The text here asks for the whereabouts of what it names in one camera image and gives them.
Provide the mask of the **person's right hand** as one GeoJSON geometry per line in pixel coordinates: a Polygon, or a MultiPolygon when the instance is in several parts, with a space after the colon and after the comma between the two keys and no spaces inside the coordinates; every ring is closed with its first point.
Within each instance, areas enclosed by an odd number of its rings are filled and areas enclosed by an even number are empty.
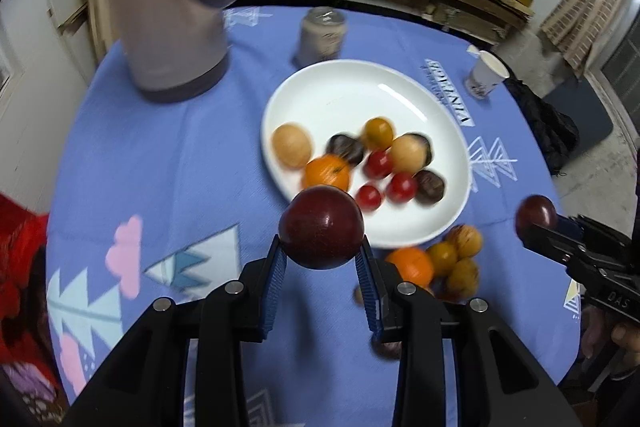
{"type": "Polygon", "coordinates": [[[597,347],[606,340],[612,340],[618,347],[623,348],[631,360],[639,361],[640,333],[638,327],[618,323],[608,324],[605,313],[599,308],[588,306],[582,311],[582,325],[585,330],[580,340],[580,349],[586,358],[594,355],[597,347]]]}

